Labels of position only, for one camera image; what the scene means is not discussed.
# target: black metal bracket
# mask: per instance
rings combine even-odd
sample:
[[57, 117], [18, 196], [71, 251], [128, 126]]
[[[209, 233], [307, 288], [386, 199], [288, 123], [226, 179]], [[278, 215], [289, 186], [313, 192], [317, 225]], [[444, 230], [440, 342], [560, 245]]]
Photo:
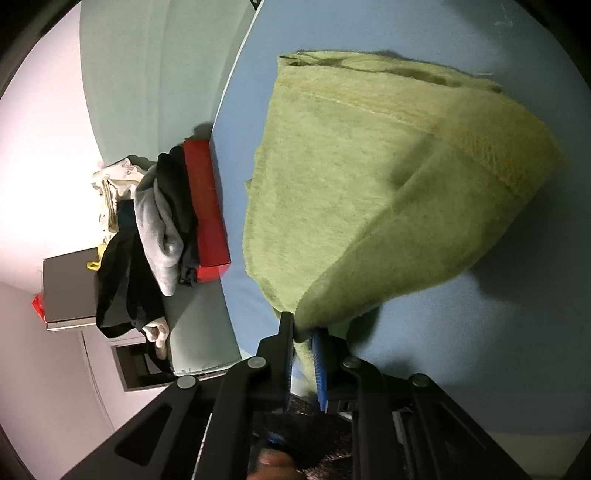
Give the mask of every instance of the black metal bracket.
[[[284, 312], [255, 357], [223, 377], [180, 377], [64, 480], [244, 480], [253, 413], [287, 408], [293, 329]], [[326, 330], [312, 345], [321, 410], [351, 413], [353, 480], [530, 478], [426, 375], [382, 375]], [[591, 478], [590, 446], [564, 480]]]

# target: bed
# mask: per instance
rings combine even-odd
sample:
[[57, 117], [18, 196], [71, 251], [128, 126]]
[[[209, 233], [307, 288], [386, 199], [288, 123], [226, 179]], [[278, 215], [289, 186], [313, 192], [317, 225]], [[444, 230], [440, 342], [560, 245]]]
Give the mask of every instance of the bed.
[[273, 0], [259, 8], [212, 134], [232, 257], [222, 285], [239, 346], [254, 353], [277, 328], [244, 269], [244, 182], [277, 57], [297, 50], [386, 52], [490, 77], [552, 130], [571, 163], [498, 246], [466, 274], [372, 312], [353, 349], [390, 374], [428, 373], [486, 429], [591, 429], [591, 93], [554, 37], [512, 1], [345, 0], [334, 8]]

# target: white wall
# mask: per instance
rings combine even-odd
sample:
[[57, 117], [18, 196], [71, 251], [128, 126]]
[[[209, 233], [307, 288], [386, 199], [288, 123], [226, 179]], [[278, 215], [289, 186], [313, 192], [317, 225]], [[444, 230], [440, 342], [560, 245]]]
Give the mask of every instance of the white wall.
[[150, 403], [165, 387], [131, 392], [123, 389], [112, 346], [143, 342], [144, 336], [137, 330], [131, 330], [118, 338], [108, 339], [98, 328], [85, 327], [84, 338], [96, 386], [111, 422], [115, 429], [118, 429]]
[[37, 480], [61, 478], [112, 432], [77, 332], [48, 332], [31, 295], [0, 283], [0, 424]]
[[0, 281], [40, 289], [44, 258], [96, 246], [100, 154], [80, 66], [80, 5], [43, 37], [0, 99]]

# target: black clothing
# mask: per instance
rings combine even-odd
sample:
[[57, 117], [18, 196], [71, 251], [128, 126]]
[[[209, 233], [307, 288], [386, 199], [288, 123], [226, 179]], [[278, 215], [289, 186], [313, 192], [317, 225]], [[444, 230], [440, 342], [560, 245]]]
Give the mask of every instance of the black clothing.
[[174, 225], [183, 240], [178, 282], [193, 286], [197, 283], [196, 268], [199, 266], [197, 216], [191, 200], [183, 147], [173, 147], [169, 154], [161, 153], [158, 156], [156, 179], [160, 192], [170, 205]]
[[96, 325], [107, 338], [164, 317], [164, 304], [136, 226], [119, 230], [95, 275]]
[[135, 210], [133, 200], [119, 200], [117, 202], [117, 225], [119, 228], [135, 225]]

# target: pile of clothes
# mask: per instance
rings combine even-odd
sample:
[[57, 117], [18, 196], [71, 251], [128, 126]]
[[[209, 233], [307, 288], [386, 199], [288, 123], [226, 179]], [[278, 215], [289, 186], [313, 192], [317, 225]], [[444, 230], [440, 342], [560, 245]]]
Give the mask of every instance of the pile of clothes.
[[169, 334], [162, 295], [196, 284], [197, 217], [183, 147], [162, 153], [148, 170], [129, 158], [96, 172], [104, 240], [98, 247], [96, 324], [108, 338], [132, 328], [165, 360]]

